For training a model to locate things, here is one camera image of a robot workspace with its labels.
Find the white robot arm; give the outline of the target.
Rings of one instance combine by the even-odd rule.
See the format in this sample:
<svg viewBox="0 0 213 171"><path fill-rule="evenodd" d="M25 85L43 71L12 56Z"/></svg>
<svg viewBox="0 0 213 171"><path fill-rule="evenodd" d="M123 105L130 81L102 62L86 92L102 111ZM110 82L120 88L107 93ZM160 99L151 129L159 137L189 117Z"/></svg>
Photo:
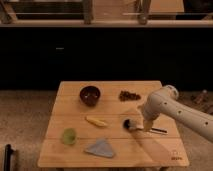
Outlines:
<svg viewBox="0 0 213 171"><path fill-rule="evenodd" d="M213 143L213 116L179 103L178 97L179 92L172 85L151 92L140 109L145 130L150 130L159 115L165 114Z"/></svg>

